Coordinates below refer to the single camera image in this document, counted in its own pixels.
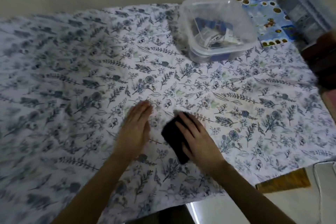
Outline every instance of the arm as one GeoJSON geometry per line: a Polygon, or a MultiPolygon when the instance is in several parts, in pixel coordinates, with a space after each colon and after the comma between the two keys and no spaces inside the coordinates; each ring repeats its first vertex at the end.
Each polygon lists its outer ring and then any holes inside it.
{"type": "Polygon", "coordinates": [[[120,129],[114,152],[52,224],[97,223],[120,176],[148,141],[151,113],[148,101],[131,108],[120,129]]]}
{"type": "Polygon", "coordinates": [[[191,151],[183,145],[184,153],[201,171],[209,174],[225,189],[251,224],[295,224],[224,160],[215,142],[199,120],[189,115],[195,122],[195,126],[183,113],[179,116],[190,130],[176,122],[190,146],[191,151]]]}

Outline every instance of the hand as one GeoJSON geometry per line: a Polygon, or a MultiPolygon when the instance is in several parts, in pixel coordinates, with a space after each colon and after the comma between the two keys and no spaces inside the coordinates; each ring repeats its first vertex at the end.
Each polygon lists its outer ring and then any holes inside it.
{"type": "Polygon", "coordinates": [[[192,119],[196,125],[185,116],[183,112],[180,112],[179,116],[191,131],[190,133],[190,131],[178,121],[175,123],[186,138],[191,150],[188,150],[183,144],[183,152],[201,171],[214,177],[218,169],[222,167],[222,163],[225,162],[222,153],[195,116],[189,114],[190,119],[192,119]]]}
{"type": "Polygon", "coordinates": [[[148,118],[152,113],[149,101],[141,101],[131,107],[120,128],[114,153],[127,161],[134,160],[149,140],[148,118]]]}

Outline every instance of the floral tablecloth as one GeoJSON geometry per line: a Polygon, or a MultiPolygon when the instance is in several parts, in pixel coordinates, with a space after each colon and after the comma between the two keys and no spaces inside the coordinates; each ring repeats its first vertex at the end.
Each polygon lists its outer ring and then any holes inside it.
{"type": "Polygon", "coordinates": [[[176,110],[206,126],[251,184],[336,154],[316,78],[291,43],[196,64],[178,5],[0,23],[0,222],[49,223],[102,166],[128,109],[150,99],[150,141],[99,223],[122,223],[224,191],[161,136],[176,110]]]}

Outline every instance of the person's left hand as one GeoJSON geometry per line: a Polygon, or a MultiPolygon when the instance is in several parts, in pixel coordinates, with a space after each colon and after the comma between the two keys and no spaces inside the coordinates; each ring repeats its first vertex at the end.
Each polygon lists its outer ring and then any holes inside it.
{"type": "Polygon", "coordinates": [[[149,140],[148,118],[152,113],[148,100],[131,107],[120,128],[114,153],[127,161],[134,160],[149,140]]]}

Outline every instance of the transparent container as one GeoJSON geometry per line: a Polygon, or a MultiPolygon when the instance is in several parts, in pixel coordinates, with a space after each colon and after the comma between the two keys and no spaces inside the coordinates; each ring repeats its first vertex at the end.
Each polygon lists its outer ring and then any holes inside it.
{"type": "Polygon", "coordinates": [[[336,27],[336,16],[323,0],[280,0],[279,6],[308,44],[336,27]]]}
{"type": "Polygon", "coordinates": [[[185,0],[180,28],[196,63],[234,59],[255,46],[257,32],[236,0],[185,0]]]}

